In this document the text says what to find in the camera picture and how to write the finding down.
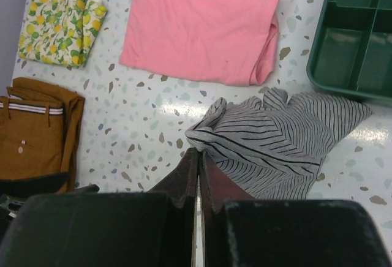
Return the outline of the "pink folded shirt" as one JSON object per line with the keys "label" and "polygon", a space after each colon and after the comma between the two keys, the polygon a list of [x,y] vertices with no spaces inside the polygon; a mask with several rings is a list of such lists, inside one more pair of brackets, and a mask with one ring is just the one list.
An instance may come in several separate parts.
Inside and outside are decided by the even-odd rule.
{"label": "pink folded shirt", "polygon": [[132,0],[119,61],[168,77],[261,85],[274,70],[280,0]]}

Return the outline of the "brown folded trousers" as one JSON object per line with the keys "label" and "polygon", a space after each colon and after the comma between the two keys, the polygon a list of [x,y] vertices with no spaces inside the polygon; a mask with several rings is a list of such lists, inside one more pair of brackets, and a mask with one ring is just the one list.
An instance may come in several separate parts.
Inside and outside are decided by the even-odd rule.
{"label": "brown folded trousers", "polygon": [[32,78],[18,77],[1,97],[1,178],[68,173],[60,192],[75,187],[85,98]]}

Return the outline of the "lemon print folded cloth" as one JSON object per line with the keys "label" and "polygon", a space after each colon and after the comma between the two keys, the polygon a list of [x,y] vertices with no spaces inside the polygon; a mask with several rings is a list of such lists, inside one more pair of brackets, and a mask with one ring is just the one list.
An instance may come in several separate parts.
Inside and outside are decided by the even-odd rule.
{"label": "lemon print folded cloth", "polygon": [[107,13],[101,0],[31,0],[18,55],[45,64],[84,67]]}

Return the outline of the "green compartment tray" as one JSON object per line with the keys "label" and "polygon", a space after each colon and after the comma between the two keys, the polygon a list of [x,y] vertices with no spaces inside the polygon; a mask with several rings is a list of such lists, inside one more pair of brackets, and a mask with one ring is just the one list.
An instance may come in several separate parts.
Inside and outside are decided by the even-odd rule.
{"label": "green compartment tray", "polygon": [[391,101],[391,0],[324,0],[307,77],[320,91]]}

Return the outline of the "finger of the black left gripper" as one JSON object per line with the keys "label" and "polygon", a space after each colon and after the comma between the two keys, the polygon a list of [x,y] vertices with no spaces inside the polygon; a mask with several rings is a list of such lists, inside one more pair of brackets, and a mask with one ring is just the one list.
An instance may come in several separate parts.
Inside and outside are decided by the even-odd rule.
{"label": "finger of the black left gripper", "polygon": [[1,236],[5,235],[10,223],[29,197],[58,193],[67,184],[69,177],[68,172],[60,172],[26,179],[2,179]]}

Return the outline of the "grey striped underwear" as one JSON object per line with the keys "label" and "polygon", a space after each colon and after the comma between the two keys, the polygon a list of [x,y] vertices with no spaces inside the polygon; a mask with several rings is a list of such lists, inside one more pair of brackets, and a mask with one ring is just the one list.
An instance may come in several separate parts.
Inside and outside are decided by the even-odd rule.
{"label": "grey striped underwear", "polygon": [[328,153],[371,109],[341,96],[272,88],[237,105],[216,100],[188,142],[258,199],[304,199]]}

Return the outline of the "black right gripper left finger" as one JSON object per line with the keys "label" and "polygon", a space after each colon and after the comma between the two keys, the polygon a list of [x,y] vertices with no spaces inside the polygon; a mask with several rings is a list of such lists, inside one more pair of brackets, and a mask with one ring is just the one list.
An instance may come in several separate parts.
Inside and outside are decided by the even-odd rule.
{"label": "black right gripper left finger", "polygon": [[36,195],[1,241],[2,266],[192,266],[198,152],[147,192]]}

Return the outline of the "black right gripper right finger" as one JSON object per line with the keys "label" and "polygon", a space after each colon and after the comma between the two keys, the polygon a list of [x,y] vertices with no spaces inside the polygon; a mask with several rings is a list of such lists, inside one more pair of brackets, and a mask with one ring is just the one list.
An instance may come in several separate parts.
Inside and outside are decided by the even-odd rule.
{"label": "black right gripper right finger", "polygon": [[257,200],[199,155],[206,266],[390,266],[368,212],[349,200]]}

